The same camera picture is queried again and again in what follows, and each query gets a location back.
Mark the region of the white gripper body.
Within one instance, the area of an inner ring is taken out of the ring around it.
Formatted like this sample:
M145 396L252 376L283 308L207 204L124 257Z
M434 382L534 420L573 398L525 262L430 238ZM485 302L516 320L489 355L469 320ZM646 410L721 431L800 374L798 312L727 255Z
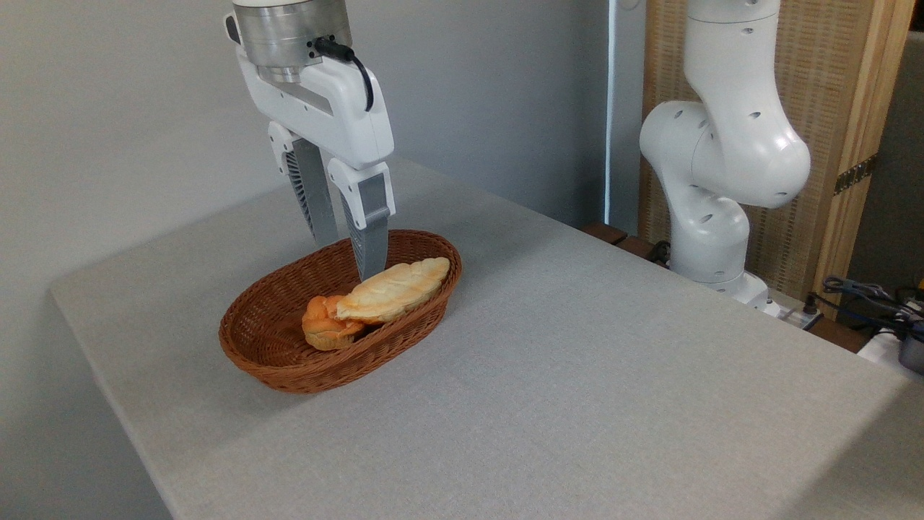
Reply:
M374 102L366 111L365 82L359 69L321 60L300 72L298 83L267 82L244 53L241 72L258 111L356 169L389 158L395 142L382 90L373 74Z

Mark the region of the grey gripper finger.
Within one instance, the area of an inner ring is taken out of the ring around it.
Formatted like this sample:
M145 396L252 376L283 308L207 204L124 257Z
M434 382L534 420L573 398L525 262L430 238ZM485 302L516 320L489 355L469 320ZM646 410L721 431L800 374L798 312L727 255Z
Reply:
M275 121L268 135L279 172L291 183L315 243L335 243L339 235L320 149Z
M388 220L396 213L388 165L357 170L333 157L328 174L341 192L359 277L367 280L385 269L388 257Z

